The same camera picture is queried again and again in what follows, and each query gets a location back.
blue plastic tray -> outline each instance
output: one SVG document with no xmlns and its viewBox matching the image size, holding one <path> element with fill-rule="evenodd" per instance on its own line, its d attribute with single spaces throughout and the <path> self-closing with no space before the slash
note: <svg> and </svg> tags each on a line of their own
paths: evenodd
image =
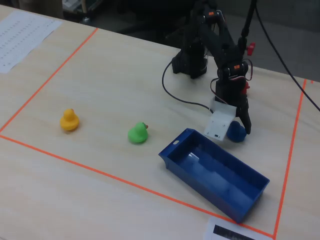
<svg viewBox="0 0 320 240">
<path fill-rule="evenodd" d="M 270 182 L 194 129 L 159 153 L 165 166 L 237 223 Z"/>
</svg>

table surface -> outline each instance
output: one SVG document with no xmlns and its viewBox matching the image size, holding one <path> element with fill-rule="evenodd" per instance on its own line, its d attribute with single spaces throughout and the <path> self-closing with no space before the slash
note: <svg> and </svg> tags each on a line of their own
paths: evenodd
<svg viewBox="0 0 320 240">
<path fill-rule="evenodd" d="M 12 8 L 0 7 L 4 19 Z M 202 239 L 225 214 L 165 168 L 158 153 L 211 113 L 174 100 L 161 84 L 178 49 L 68 21 L 1 76 L 0 239 Z M 196 80 L 173 74 L 175 96 L 209 105 L 217 67 Z M 297 79 L 316 103 L 320 84 Z M 215 141 L 270 179 L 244 221 L 281 240 L 320 239 L 320 118 L 288 75 L 254 68 L 251 134 Z M 73 108 L 80 126 L 61 130 Z M 136 122 L 142 145 L 128 142 Z"/>
</svg>

paper sheet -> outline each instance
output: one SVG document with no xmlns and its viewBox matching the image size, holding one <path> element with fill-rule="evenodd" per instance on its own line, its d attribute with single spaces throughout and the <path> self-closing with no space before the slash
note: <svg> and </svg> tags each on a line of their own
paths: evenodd
<svg viewBox="0 0 320 240">
<path fill-rule="evenodd" d="M 217 217 L 211 217 L 203 240 L 272 240 L 270 237 L 252 231 Z"/>
<path fill-rule="evenodd" d="M 0 73 L 8 73 L 21 62 L 61 21 L 14 11 L 0 22 Z"/>
</svg>

orange tape line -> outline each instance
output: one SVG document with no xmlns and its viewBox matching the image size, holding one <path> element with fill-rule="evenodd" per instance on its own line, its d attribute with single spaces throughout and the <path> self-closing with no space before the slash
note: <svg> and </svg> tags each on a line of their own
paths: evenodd
<svg viewBox="0 0 320 240">
<path fill-rule="evenodd" d="M 306 84 L 307 84 L 307 79 L 305 79 L 304 82 L 303 82 L 303 86 L 302 86 L 303 90 L 305 90 Z M 301 92 L 298 109 L 296 111 L 292 137 L 291 137 L 290 150 L 289 150 L 289 155 L 288 155 L 288 162 L 286 163 L 286 169 L 285 169 L 285 175 L 284 175 L 284 180 L 283 180 L 283 186 L 282 186 L 282 192 L 281 192 L 281 198 L 280 198 L 278 213 L 276 215 L 276 221 L 275 221 L 275 226 L 274 226 L 274 231 L 273 231 L 273 236 L 272 236 L 273 239 L 276 239 L 277 233 L 278 233 L 280 216 L 281 216 L 281 211 L 282 211 L 282 207 L 283 207 L 284 200 L 285 200 L 285 193 L 286 193 L 287 181 L 288 181 L 288 176 L 289 176 L 292 152 L 294 150 L 297 127 L 298 127 L 299 116 L 300 116 L 301 105 L 302 105 L 302 100 L 303 99 L 304 99 L 304 93 Z"/>
<path fill-rule="evenodd" d="M 74 50 L 74 52 L 58 67 L 57 70 L 42 84 L 37 91 L 19 108 L 18 111 L 0 128 L 0 133 L 11 123 L 13 119 L 24 109 L 27 104 L 40 92 L 40 90 L 59 72 L 59 70 L 79 51 L 80 48 L 97 32 L 98 28 L 96 28 L 81 44 Z"/>
<path fill-rule="evenodd" d="M 162 194 L 162 193 L 160 193 L 160 192 L 151 190 L 151 189 L 149 189 L 149 188 L 146 188 L 146 187 L 144 187 L 144 186 L 138 185 L 138 184 L 133 183 L 133 182 L 131 182 L 131 181 L 127 181 L 127 180 L 122 179 L 122 178 L 120 178 L 120 177 L 111 175 L 111 174 L 106 173 L 106 172 L 104 172 L 104 171 L 100 171 L 100 170 L 98 170 L 98 169 L 95 169 L 95 168 L 93 168 L 93 167 L 90 167 L 90 166 L 81 164 L 81 163 L 79 163 L 79 162 L 69 160 L 69 159 L 67 159 L 67 158 L 65 158 L 65 157 L 58 156 L 58 155 L 56 155 L 56 154 L 47 152 L 47 151 L 45 151 L 45 150 L 42 150 L 42 149 L 39 149 L 39 148 L 37 148 L 37 147 L 31 146 L 31 145 L 29 145 L 29 144 L 23 143 L 23 142 L 21 142 L 21 141 L 14 140 L 14 139 L 12 139 L 12 138 L 10 138 L 10 137 L 7 137 L 7 136 L 0 135 L 0 138 L 5 139 L 5 140 L 8 140 L 8 141 L 13 142 L 13 143 L 16 143 L 16 144 L 19 144 L 19 145 L 22 145 L 22 146 L 27 147 L 27 148 L 29 148 L 29 149 L 33 149 L 33 150 L 35 150 L 35 151 L 38 151 L 38 152 L 40 152 L 40 153 L 43 153 L 43 154 L 46 154 L 46 155 L 48 155 L 48 156 L 54 157 L 54 158 L 56 158 L 56 159 L 65 161 L 65 162 L 70 163 L 70 164 L 73 164 L 73 165 L 76 165 L 76 166 L 78 166 L 78 167 L 81 167 L 81 168 L 90 170 L 90 171 L 95 172 L 95 173 L 97 173 L 97 174 L 104 175 L 104 176 L 106 176 L 106 177 L 112 178 L 112 179 L 117 180 L 117 181 L 119 181 L 119 182 L 128 184 L 128 185 L 130 185 L 130 186 L 133 186 L 133 187 L 135 187 L 135 188 L 141 189 L 141 190 L 143 190 L 143 191 L 146 191 L 146 192 L 148 192 L 148 193 L 151 193 L 151 194 L 157 195 L 157 196 L 159 196 L 159 197 L 168 199 L 168 200 L 173 201 L 173 202 L 175 202 L 175 203 L 177 203 L 177 204 L 184 205 L 184 206 L 186 206 L 186 207 L 188 207 L 188 208 L 192 208 L 192 209 L 198 210 L 198 211 L 203 212 L 203 213 L 205 213 L 205 214 L 209 214 L 209 215 L 211 215 L 211 216 L 214 216 L 214 217 L 217 217 L 217 218 L 220 218 L 220 219 L 223 219 L 223 220 L 225 220 L 225 221 L 228 221 L 228 222 L 230 222 L 230 223 L 234 223 L 234 224 L 235 224 L 235 222 L 234 222 L 232 219 L 228 218 L 228 217 L 221 216 L 221 215 L 219 215 L 219 214 L 216 214 L 216 213 L 214 213 L 214 212 L 205 210 L 205 209 L 203 209 L 203 208 L 200 208 L 200 207 L 191 205 L 191 204 L 186 203 L 186 202 L 184 202 L 184 201 L 180 201 L 180 200 L 178 200 L 178 199 L 175 199 L 175 198 L 173 198 L 173 197 L 164 195 L 164 194 Z M 244 227 L 244 228 L 250 229 L 250 230 L 252 230 L 252 231 L 254 231 L 254 232 L 257 232 L 257 233 L 259 233 L 259 234 L 262 234 L 262 235 L 265 235 L 265 236 L 267 236 L 267 237 L 270 237 L 270 238 L 272 238 L 272 236 L 273 236 L 273 235 L 270 234 L 270 233 L 266 233 L 266 232 L 264 232 L 264 231 L 261 231 L 261 230 L 259 230 L 259 229 L 257 229 L 257 228 L 254 228 L 254 227 L 249 226 L 249 225 L 246 225 L 246 224 L 239 224 L 239 225 L 242 226 L 242 227 Z"/>
</svg>

black wire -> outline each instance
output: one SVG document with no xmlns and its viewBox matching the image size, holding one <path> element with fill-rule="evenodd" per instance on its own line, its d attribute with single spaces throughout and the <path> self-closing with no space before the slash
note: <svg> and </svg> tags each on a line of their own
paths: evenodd
<svg viewBox="0 0 320 240">
<path fill-rule="evenodd" d="M 167 90 L 166 87 L 165 87 L 164 80 L 165 80 L 165 73 L 166 73 L 168 67 L 171 65 L 171 63 L 172 63 L 172 60 L 171 60 L 171 61 L 169 62 L 169 64 L 165 67 L 165 69 L 164 69 L 164 71 L 163 71 L 163 74 L 162 74 L 162 87 L 163 87 L 163 89 L 165 90 L 165 92 L 166 92 L 167 94 L 169 94 L 171 97 L 173 97 L 175 100 L 178 100 L 178 101 L 183 102 L 183 103 L 185 103 L 185 104 L 192 104 L 192 105 L 198 105 L 198 106 L 204 107 L 205 109 L 208 109 L 208 110 L 213 114 L 214 111 L 212 111 L 212 110 L 211 110 L 209 107 L 207 107 L 206 105 L 203 105 L 203 104 L 197 103 L 197 102 L 185 101 L 185 100 L 179 99 L 179 98 L 173 96 L 170 92 L 168 92 L 168 90 Z"/>
<path fill-rule="evenodd" d="M 309 99 L 309 101 L 316 107 L 316 109 L 320 112 L 320 108 L 318 107 L 318 105 L 309 97 L 309 95 L 305 92 L 305 90 L 300 86 L 300 84 L 297 82 L 297 80 L 295 79 L 295 77 L 291 74 L 291 72 L 289 71 L 287 65 L 285 64 L 284 60 L 282 59 L 282 57 L 280 56 L 279 52 L 277 51 L 275 45 L 273 44 L 273 42 L 271 41 L 264 24 L 262 23 L 262 20 L 260 18 L 259 12 L 258 12 L 258 8 L 257 6 L 255 6 L 255 12 L 256 12 L 256 16 L 258 17 L 258 20 L 260 22 L 260 25 L 262 27 L 262 30 L 264 31 L 264 34 L 266 36 L 266 38 L 268 39 L 271 47 L 273 48 L 273 50 L 275 51 L 276 55 L 278 56 L 278 58 L 280 59 L 280 62 L 282 63 L 282 65 L 284 66 L 285 70 L 287 71 L 287 73 L 290 75 L 290 77 L 292 78 L 292 80 L 295 82 L 295 84 L 297 84 L 297 86 L 300 88 L 300 90 L 303 92 L 303 94 Z"/>
</svg>

